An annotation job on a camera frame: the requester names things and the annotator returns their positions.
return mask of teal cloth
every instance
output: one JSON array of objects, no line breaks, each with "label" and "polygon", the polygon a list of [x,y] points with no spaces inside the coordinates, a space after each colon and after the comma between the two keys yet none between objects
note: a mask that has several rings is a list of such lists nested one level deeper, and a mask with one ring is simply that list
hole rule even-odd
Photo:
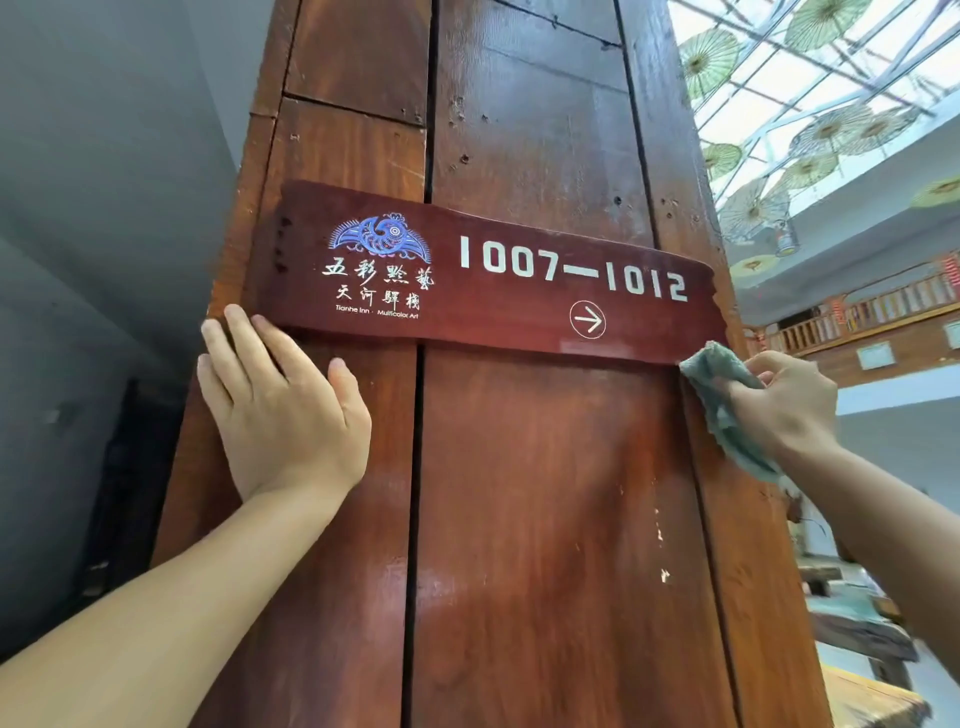
[{"label": "teal cloth", "polygon": [[713,386],[715,379],[732,379],[753,389],[762,389],[763,383],[750,374],[735,353],[715,341],[708,341],[705,347],[682,361],[680,371],[697,391],[707,413],[707,428],[727,457],[753,477],[776,483],[783,471],[741,429],[727,397]]}]

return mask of oil-paper umbrella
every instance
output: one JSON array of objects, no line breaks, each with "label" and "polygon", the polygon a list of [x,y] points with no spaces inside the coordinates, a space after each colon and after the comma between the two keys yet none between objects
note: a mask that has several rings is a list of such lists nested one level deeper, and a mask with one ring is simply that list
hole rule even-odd
[{"label": "oil-paper umbrella", "polygon": [[814,155],[797,159],[786,168],[777,187],[784,189],[807,189],[827,177],[837,168],[839,159],[835,154]]},{"label": "oil-paper umbrella", "polygon": [[900,136],[919,117],[919,109],[882,111],[865,122],[856,134],[837,147],[837,152],[855,156],[865,155],[874,149],[882,149],[884,144]]},{"label": "oil-paper umbrella", "polygon": [[913,196],[910,206],[936,207],[956,202],[960,202],[960,176],[928,184]]},{"label": "oil-paper umbrella", "polygon": [[730,31],[719,28],[703,31],[680,46],[686,90],[690,100],[706,96],[733,73],[740,44]]},{"label": "oil-paper umbrella", "polygon": [[784,219],[790,211],[786,190],[773,190],[763,197],[767,178],[747,182],[734,192],[717,213],[720,230],[731,242],[753,237],[767,223]]},{"label": "oil-paper umbrella", "polygon": [[836,154],[836,151],[855,138],[873,117],[874,113],[863,104],[851,104],[828,111],[793,137],[790,141],[790,157]]},{"label": "oil-paper umbrella", "polygon": [[758,276],[769,271],[778,263],[780,263],[780,259],[775,255],[754,255],[734,263],[730,267],[730,275],[736,279]]},{"label": "oil-paper umbrella", "polygon": [[806,0],[790,20],[784,45],[795,51],[815,51],[848,31],[871,0]]},{"label": "oil-paper umbrella", "polygon": [[730,174],[740,158],[743,157],[743,150],[736,144],[708,144],[704,147],[704,162],[707,164],[707,176],[710,181],[719,180],[724,175]]}]

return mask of reddish-brown wooden sign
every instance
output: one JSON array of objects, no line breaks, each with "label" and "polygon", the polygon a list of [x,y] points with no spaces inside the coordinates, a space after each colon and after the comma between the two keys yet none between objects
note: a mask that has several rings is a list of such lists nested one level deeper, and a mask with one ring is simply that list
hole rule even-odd
[{"label": "reddish-brown wooden sign", "polygon": [[279,326],[675,364],[724,340],[705,263],[288,182],[259,310]]}]

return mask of hand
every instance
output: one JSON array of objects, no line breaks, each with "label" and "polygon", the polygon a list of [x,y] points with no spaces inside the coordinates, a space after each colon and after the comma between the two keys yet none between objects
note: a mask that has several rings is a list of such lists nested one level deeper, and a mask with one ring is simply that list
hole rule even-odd
[{"label": "hand", "polygon": [[738,381],[723,388],[740,424],[767,454],[836,443],[837,385],[816,364],[781,352],[762,352],[745,364],[765,388]]},{"label": "hand", "polygon": [[356,377],[333,359],[324,378],[262,316],[251,323],[233,304],[225,316],[233,347],[218,321],[204,321],[209,353],[197,362],[197,377],[240,497],[312,489],[336,512],[363,477],[370,450],[371,418]]}]

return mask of arrow symbol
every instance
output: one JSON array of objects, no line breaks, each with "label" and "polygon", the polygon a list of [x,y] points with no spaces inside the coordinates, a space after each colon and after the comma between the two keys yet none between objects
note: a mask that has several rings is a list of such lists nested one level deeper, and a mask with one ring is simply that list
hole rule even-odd
[{"label": "arrow symbol", "polygon": [[598,326],[600,326],[601,324],[603,324],[603,319],[600,318],[599,316],[597,316],[597,312],[594,311],[592,308],[590,308],[590,307],[589,307],[588,305],[586,305],[585,303],[584,303],[584,308],[587,310],[587,312],[590,314],[590,316],[589,316],[589,317],[587,317],[587,316],[574,316],[574,317],[573,317],[573,320],[574,320],[574,321],[585,321],[585,322],[587,322],[588,324],[593,324],[593,326],[591,326],[590,328],[587,329],[587,333],[593,333],[594,330],[595,330]]}]

